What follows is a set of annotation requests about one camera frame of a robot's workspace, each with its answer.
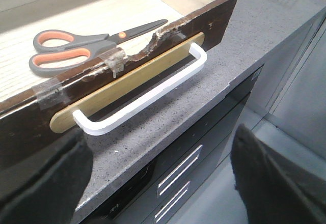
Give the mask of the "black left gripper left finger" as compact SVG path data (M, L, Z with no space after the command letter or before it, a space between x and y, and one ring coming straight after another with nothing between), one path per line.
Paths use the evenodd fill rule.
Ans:
M70 223L91 172L92 151L75 128L1 171L1 223Z

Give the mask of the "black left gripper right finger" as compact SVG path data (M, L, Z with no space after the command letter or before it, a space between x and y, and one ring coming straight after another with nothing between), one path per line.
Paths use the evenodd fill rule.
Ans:
M325 223L325 180L257 138L235 132L231 165L249 223Z

